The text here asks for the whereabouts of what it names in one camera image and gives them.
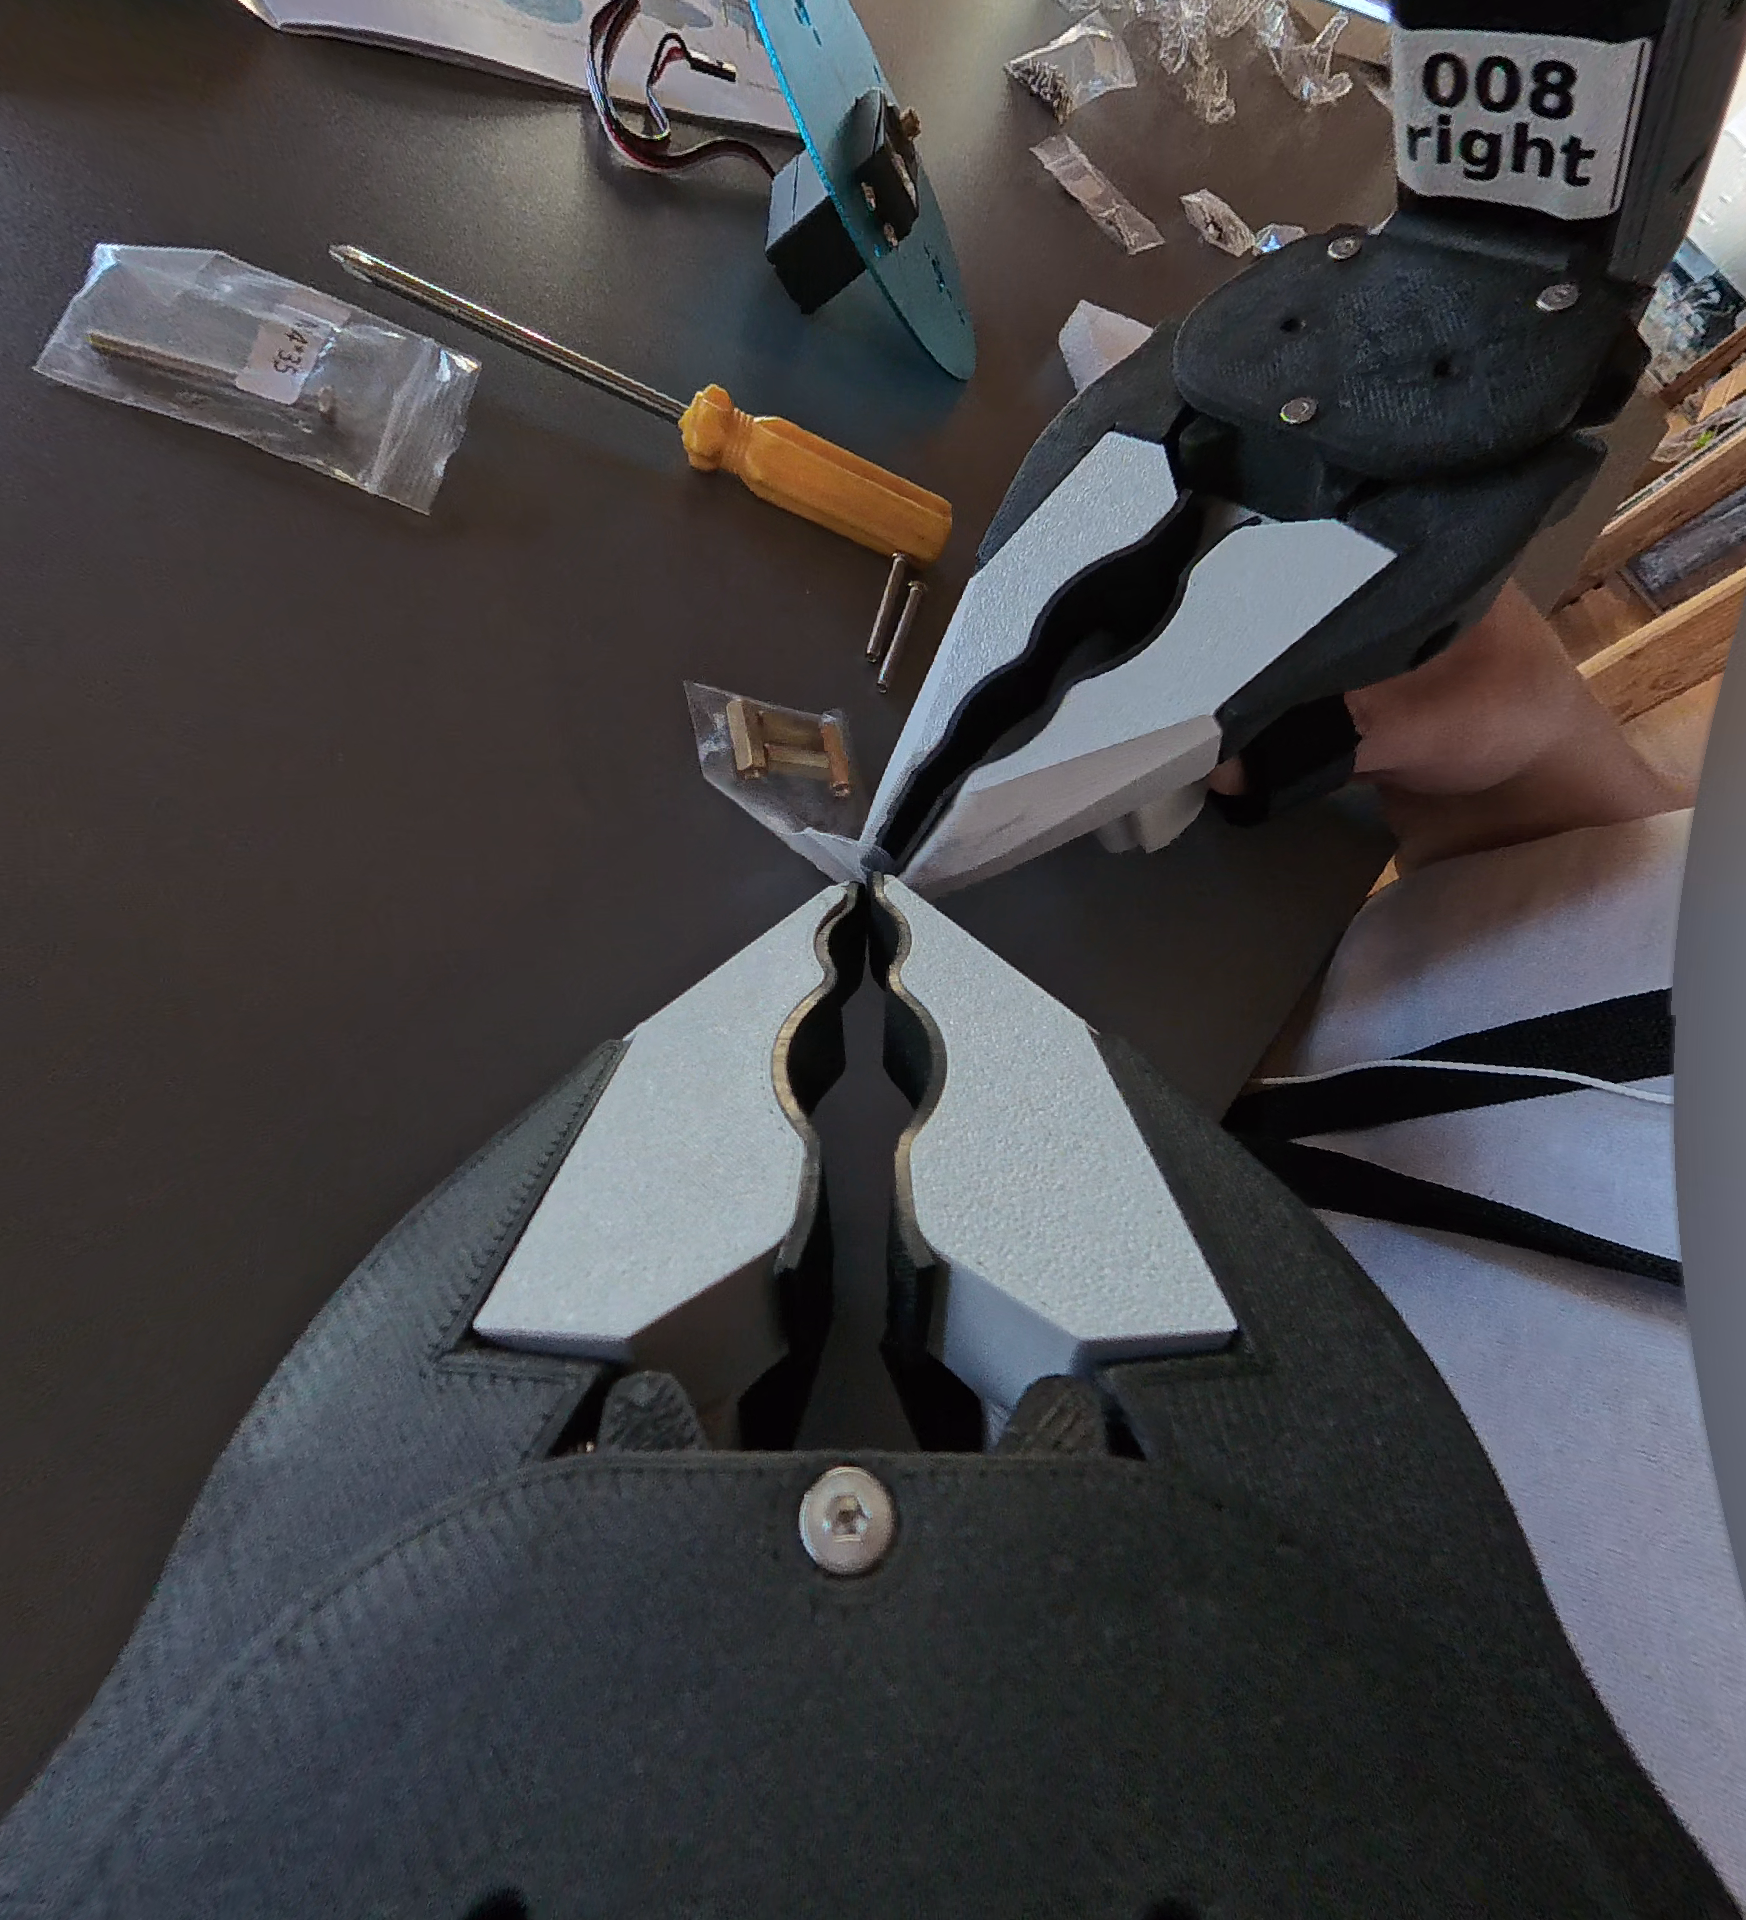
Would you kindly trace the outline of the person's white garment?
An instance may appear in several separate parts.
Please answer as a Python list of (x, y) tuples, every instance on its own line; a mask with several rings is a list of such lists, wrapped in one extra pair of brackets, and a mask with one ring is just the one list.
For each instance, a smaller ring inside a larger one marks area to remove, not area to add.
[(1227, 1117), (1400, 1311), (1501, 1576), (1746, 1911), (1746, 1600), (1681, 1304), (1670, 982), (1690, 811), (1366, 901)]

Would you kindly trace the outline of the clear bag of dark screws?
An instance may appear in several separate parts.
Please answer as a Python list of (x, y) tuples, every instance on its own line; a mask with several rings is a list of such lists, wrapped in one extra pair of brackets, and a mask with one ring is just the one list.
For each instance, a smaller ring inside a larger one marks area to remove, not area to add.
[(1044, 104), (1058, 122), (1139, 84), (1121, 33), (1098, 12), (1079, 18), (1051, 41), (1004, 61), (1004, 75)]

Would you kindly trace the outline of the white instruction booklet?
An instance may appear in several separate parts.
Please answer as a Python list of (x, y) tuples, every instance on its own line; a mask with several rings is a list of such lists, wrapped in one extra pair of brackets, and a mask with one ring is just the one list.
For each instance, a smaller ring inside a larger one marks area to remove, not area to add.
[[(598, 2), (249, 2), (252, 15), (285, 33), (384, 44), (573, 94), (587, 94), (587, 27), (598, 9)], [(674, 64), (655, 93), (670, 112), (796, 138), (796, 119), (748, 2), (641, 2), (610, 64), (610, 93), (619, 104), (645, 105), (652, 44), (667, 27), (674, 27), (695, 51), (737, 66), (737, 82), (722, 84)]]

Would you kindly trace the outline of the wooden shelf unit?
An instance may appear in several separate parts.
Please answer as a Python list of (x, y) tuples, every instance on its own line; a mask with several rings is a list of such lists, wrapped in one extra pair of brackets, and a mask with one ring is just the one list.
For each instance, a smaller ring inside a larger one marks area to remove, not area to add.
[(1553, 624), (1619, 724), (1711, 684), (1746, 604), (1746, 326), (1659, 387), (1665, 439)]

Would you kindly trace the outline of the white foam piece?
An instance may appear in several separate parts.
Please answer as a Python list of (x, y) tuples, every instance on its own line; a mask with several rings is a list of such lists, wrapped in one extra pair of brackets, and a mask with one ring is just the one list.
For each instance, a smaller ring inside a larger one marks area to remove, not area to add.
[(1153, 331), (1156, 326), (1139, 318), (1084, 299), (1076, 301), (1058, 334), (1059, 361), (1075, 394), (1083, 394), (1104, 372), (1143, 350)]

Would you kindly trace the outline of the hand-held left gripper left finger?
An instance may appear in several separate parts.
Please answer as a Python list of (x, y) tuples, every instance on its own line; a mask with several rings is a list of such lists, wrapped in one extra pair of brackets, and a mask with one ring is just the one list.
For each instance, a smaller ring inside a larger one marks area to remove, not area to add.
[(619, 1364), (776, 1364), (778, 1279), (818, 1201), (815, 1091), (792, 1044), (839, 987), (833, 937), (863, 906), (824, 887), (633, 1028), (474, 1328)]

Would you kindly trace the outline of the labelled bag of long screws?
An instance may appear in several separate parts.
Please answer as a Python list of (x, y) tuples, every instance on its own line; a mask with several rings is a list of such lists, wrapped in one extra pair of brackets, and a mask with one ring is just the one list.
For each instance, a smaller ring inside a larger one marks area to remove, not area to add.
[(481, 366), (230, 253), (98, 242), (37, 372), (428, 513)]

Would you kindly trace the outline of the teal acrylic plate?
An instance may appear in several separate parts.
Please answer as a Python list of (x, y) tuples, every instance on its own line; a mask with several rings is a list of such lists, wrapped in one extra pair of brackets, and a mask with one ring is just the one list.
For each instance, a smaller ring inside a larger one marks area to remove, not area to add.
[(977, 372), (977, 334), (963, 299), (963, 278), (935, 188), (918, 156), (918, 220), (903, 242), (884, 248), (874, 237), (870, 216), (847, 204), (836, 165), (845, 149), (842, 126), (868, 90), (881, 90), (896, 110), (893, 87), (847, 2), (754, 2), (754, 19), (769, 64), (785, 87), (803, 151), (821, 168), (833, 204), (845, 216), (853, 242), (893, 312), (952, 378)]

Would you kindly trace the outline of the yellow handled screwdriver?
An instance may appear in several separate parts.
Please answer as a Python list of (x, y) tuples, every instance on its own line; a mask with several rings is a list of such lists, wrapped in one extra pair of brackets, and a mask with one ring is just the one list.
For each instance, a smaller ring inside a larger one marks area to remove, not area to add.
[(789, 418), (748, 417), (719, 384), (706, 384), (695, 398), (681, 401), (379, 253), (336, 242), (330, 258), (366, 285), (400, 294), (429, 312), (476, 329), (476, 334), (495, 344), (518, 350), (591, 387), (633, 401), (645, 414), (667, 418), (677, 426), (693, 470), (729, 472), (773, 507), (810, 520), (868, 549), (903, 555), (918, 567), (935, 564), (952, 537), (955, 513), (945, 496)]

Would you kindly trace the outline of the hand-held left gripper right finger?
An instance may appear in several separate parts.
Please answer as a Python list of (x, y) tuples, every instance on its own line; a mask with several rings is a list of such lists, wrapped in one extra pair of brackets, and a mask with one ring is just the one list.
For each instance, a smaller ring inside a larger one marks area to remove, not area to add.
[(874, 880), (925, 1349), (985, 1403), (1104, 1361), (1221, 1351), (1238, 1319), (1097, 1033), (903, 881)]

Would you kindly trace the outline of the small clear plastic bag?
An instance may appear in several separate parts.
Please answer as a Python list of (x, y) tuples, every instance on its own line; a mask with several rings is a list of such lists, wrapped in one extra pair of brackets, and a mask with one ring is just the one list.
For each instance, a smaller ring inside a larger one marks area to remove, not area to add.
[[(859, 881), (868, 873), (863, 852), (863, 818), (864, 818), (864, 782), (853, 765), (853, 792), (836, 798), (829, 784), (815, 779), (737, 779), (737, 765), (732, 756), (732, 740), (726, 726), (729, 703), (746, 703), (755, 715), (759, 708), (786, 708), (755, 697), (746, 697), (712, 684), (687, 684), (687, 703), (693, 708), (697, 760), (702, 775), (729, 798), (733, 798), (759, 827), (769, 830), (782, 844), (807, 856), (831, 881)], [(839, 708), (803, 711), (824, 717), (845, 733), (850, 750), (850, 731)]]

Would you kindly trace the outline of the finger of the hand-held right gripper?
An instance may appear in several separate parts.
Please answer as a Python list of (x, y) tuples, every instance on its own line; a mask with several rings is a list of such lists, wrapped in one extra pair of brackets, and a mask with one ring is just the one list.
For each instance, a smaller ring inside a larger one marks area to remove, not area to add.
[(1023, 742), (1069, 651), (1069, 640), (1036, 640), (1048, 604), (1087, 567), (1143, 542), (1174, 506), (1167, 444), (1104, 433), (974, 571), (870, 803), (864, 870), (900, 870), (959, 782)]
[(1217, 711), (1395, 553), (1337, 520), (1262, 523), (1195, 564), (1160, 636), (1076, 682), (1026, 746), (959, 782), (896, 873), (923, 897), (1098, 831), (1156, 848), (1199, 810), (1221, 756)]

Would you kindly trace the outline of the small clear parts bag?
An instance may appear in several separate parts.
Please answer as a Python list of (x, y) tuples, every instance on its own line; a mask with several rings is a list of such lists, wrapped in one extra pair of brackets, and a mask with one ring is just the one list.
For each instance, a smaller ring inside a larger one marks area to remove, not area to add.
[(1206, 246), (1227, 258), (1255, 258), (1280, 252), (1309, 234), (1306, 227), (1270, 223), (1250, 227), (1221, 195), (1199, 188), (1181, 199), (1189, 227)]
[(1128, 258), (1156, 252), (1167, 242), (1158, 227), (1123, 199), (1123, 193), (1069, 135), (1054, 131), (1051, 138), (1036, 142), (1029, 153)]

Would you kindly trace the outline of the crumpled clear plastic wrap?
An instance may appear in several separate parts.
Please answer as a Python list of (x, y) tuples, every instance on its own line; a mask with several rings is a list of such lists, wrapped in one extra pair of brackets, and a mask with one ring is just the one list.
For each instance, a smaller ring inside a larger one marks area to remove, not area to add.
[(1390, 104), (1393, 18), (1386, 2), (1108, 2), (1139, 24), (1196, 114), (1235, 114), (1234, 66), (1264, 58), (1302, 110), (1324, 110), (1363, 84)]

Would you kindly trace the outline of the dark grey desk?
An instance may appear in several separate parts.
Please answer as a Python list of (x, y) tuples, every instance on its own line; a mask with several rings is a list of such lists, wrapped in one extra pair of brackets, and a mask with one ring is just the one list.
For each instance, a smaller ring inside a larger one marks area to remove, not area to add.
[[(1048, 2), (864, 2), (925, 122), (980, 364), (857, 285), (800, 318), (764, 184), (628, 171), (587, 104), (270, 31), (238, 2), (0, 2), (0, 1813), (86, 1709), (199, 1485), (379, 1237), (594, 1044), (811, 897), (702, 782), (683, 684), (839, 707), (877, 775), (1076, 301), (1167, 318), (1185, 227), (1376, 220), (1390, 119), (1075, 118), (1167, 234), (1128, 258), (1004, 75)], [(34, 373), (90, 252), (238, 253), (382, 315), (361, 242), (687, 396), (726, 384), (945, 495), (889, 693), (884, 560), (693, 474), (645, 418), (462, 329), (429, 516)]]

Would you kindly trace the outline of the person's right hand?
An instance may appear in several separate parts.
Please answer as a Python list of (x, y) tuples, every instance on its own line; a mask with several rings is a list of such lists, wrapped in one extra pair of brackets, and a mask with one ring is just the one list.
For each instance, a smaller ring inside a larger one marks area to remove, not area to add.
[(1345, 694), (1411, 876), (1446, 856), (1690, 807), (1599, 703), (1547, 619), (1506, 583), (1485, 619), (1408, 675)]

